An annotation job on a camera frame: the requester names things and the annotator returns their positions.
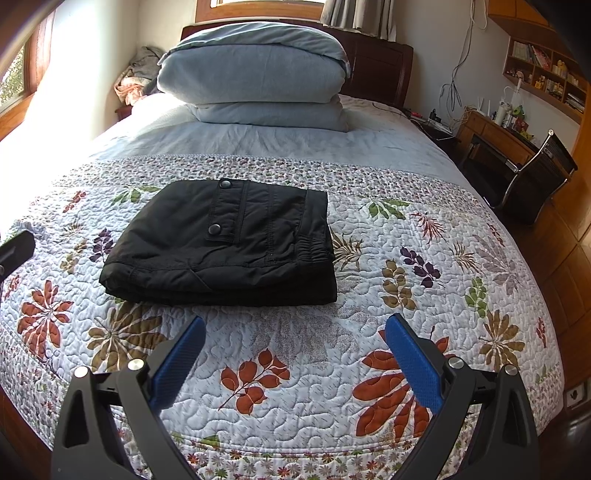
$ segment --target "screw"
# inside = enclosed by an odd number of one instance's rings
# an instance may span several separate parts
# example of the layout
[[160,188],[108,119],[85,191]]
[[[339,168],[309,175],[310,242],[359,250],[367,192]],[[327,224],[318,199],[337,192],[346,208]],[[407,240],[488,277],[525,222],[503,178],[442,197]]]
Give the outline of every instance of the screw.
[[142,370],[144,367],[144,361],[141,358],[134,358],[127,364],[127,368],[130,370]]
[[76,369],[74,370],[74,376],[76,378],[83,378],[86,376],[87,373],[88,373],[88,367],[84,367],[84,366],[76,367]]
[[447,363],[449,364],[450,367],[455,368],[456,370],[459,370],[459,369],[461,369],[464,366],[464,360],[462,360],[458,356],[451,357],[447,361]]
[[512,377],[514,377],[515,375],[517,375],[519,370],[517,370],[517,367],[515,365],[505,365],[505,372],[507,372],[507,375],[511,375]]

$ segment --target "black pants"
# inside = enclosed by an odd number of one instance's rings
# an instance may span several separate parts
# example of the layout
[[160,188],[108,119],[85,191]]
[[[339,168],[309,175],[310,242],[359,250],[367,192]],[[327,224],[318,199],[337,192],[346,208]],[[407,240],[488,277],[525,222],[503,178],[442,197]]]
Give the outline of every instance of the black pants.
[[136,215],[100,283],[125,300],[275,306],[336,300],[325,192],[182,180]]

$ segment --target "floral bedspread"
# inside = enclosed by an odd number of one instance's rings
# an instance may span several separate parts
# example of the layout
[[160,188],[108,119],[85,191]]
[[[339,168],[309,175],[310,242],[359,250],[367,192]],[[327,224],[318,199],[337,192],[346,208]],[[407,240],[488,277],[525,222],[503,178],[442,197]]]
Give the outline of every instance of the floral bedspread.
[[[178,308],[105,293],[103,262],[147,201],[171,181],[222,176],[329,192],[335,304]],[[431,416],[384,342],[395,312],[473,367],[518,367],[539,432],[561,402],[556,334],[515,243],[478,199],[437,179],[279,158],[119,158],[72,171],[11,233],[21,229],[37,249],[2,291],[0,384],[50,446],[76,366],[120,369],[197,314],[206,346],[161,417],[206,480],[391,476]],[[123,411],[115,414],[133,466],[149,478]]]

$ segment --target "leaf pattern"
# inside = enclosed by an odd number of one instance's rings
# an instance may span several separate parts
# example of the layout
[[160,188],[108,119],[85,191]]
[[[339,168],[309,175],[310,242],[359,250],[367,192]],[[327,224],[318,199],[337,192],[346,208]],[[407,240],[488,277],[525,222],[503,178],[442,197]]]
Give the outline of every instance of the leaf pattern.
[[403,202],[402,200],[396,199],[381,199],[372,200],[367,205],[371,218],[377,216],[383,216],[388,220],[391,216],[396,217],[398,220],[406,220],[404,214],[399,210],[400,207],[407,207],[410,204]]
[[106,228],[103,229],[94,240],[94,246],[92,247],[93,254],[90,256],[90,260],[98,262],[99,260],[105,261],[111,250],[113,250],[113,239],[111,238],[111,232]]
[[29,347],[31,353],[41,360],[46,359],[46,341],[59,348],[61,333],[57,322],[68,323],[70,318],[65,314],[74,303],[72,301],[57,301],[59,288],[53,286],[51,280],[46,280],[43,291],[31,292],[33,302],[24,302],[21,312],[24,314],[18,321],[17,332],[22,334],[22,340]]
[[516,273],[517,266],[513,260],[507,260],[504,249],[496,242],[487,242],[478,235],[474,238],[481,244],[482,248],[476,247],[476,253],[482,257],[482,266],[489,272],[495,273],[493,281],[498,285],[505,285],[507,295],[517,290],[519,276]]
[[474,253],[466,252],[466,247],[458,242],[453,243],[453,259],[460,266],[463,273],[481,273],[480,265],[474,259]]
[[83,238],[74,246],[74,250],[66,255],[65,260],[60,263],[60,268],[72,275],[76,265],[80,261],[80,254],[86,249],[86,238]]
[[480,348],[480,354],[485,355],[487,365],[493,363],[495,372],[499,372],[503,365],[511,364],[519,368],[519,362],[514,352],[522,352],[525,343],[515,341],[513,338],[519,333],[517,325],[510,325],[509,315],[501,319],[499,310],[486,312],[488,323],[484,322],[484,328],[490,339],[480,338],[486,343]]
[[[385,343],[384,330],[378,331]],[[441,338],[436,342],[437,349],[445,353],[449,345],[449,337]],[[414,394],[408,397],[409,384],[403,383],[404,374],[398,366],[398,362],[390,351],[375,350],[369,353],[362,363],[370,368],[381,370],[378,377],[364,380],[353,389],[353,396],[361,401],[374,401],[372,405],[363,411],[356,426],[356,435],[363,437],[377,432],[403,405],[402,409],[394,417],[394,437],[399,442],[404,430],[413,420],[413,436],[420,437],[429,423],[428,410],[420,405]]]
[[238,374],[230,367],[222,370],[222,385],[231,390],[232,395],[217,409],[224,408],[231,399],[238,396],[236,409],[244,415],[250,415],[255,405],[267,399],[261,387],[277,388],[281,380],[289,379],[290,371],[286,364],[274,356],[269,349],[265,349],[258,354],[257,362],[253,360],[242,362],[238,368]]
[[340,266],[340,271],[343,271],[350,263],[355,264],[357,271],[360,270],[359,259],[361,258],[361,243],[363,240],[354,240],[353,236],[349,237],[349,241],[345,240],[345,235],[341,234],[339,237],[330,228],[330,236],[332,237],[333,250],[335,251],[335,264],[343,262]]
[[431,218],[421,212],[411,213],[410,216],[418,219],[418,227],[423,229],[423,238],[428,237],[427,243],[430,244],[433,239],[438,241],[443,238],[443,225],[435,218]]
[[129,360],[146,359],[154,348],[167,338],[155,330],[162,325],[161,316],[144,318],[148,307],[124,301],[109,309],[106,321],[98,319],[100,327],[88,331],[89,350],[98,351],[91,362],[92,371],[106,363],[105,371],[124,368]]
[[72,200],[64,207],[64,213],[69,212],[72,210],[80,201],[86,197],[86,192],[78,190],[76,194],[72,197]]
[[10,296],[10,294],[13,291],[16,291],[16,289],[18,288],[18,286],[21,284],[21,276],[20,275],[15,275],[14,277],[12,277],[11,281],[8,282],[8,287],[6,289],[6,293],[4,294],[4,300],[7,300],[8,297]]
[[145,187],[127,187],[124,192],[121,192],[113,200],[111,200],[111,205],[115,203],[125,203],[127,201],[131,203],[139,203],[140,199],[142,198],[143,193],[155,193],[159,192],[159,187],[154,186],[145,186]]
[[486,287],[482,284],[482,279],[476,277],[472,279],[472,286],[468,288],[464,299],[468,308],[474,309],[474,312],[480,317],[486,317],[488,305],[486,303]]
[[394,260],[388,260],[386,262],[386,268],[382,269],[382,275],[387,278],[382,284],[388,294],[382,297],[384,303],[392,309],[402,306],[408,310],[415,310],[417,304],[412,299],[413,292],[410,289],[410,284],[407,282],[404,269],[397,266]]
[[546,325],[542,320],[542,317],[538,317],[538,325],[535,328],[535,333],[538,336],[538,338],[542,340],[542,345],[544,345],[544,348],[546,348]]
[[432,263],[425,262],[423,258],[414,250],[408,248],[401,248],[400,254],[405,257],[404,263],[407,265],[415,265],[414,272],[419,277],[423,277],[421,285],[425,288],[432,288],[435,280],[441,277],[441,272],[436,269]]

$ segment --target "wooden window frame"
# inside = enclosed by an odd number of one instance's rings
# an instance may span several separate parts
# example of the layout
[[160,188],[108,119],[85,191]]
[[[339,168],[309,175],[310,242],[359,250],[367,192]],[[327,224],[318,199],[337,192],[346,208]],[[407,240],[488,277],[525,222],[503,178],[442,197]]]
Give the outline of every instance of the wooden window frame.
[[31,99],[49,66],[54,17],[54,12],[50,13],[25,43],[22,65],[24,90],[0,110],[0,140],[24,120]]
[[197,0],[195,23],[207,23],[230,18],[299,18],[319,21],[323,4],[265,0],[236,2],[212,7],[211,0]]

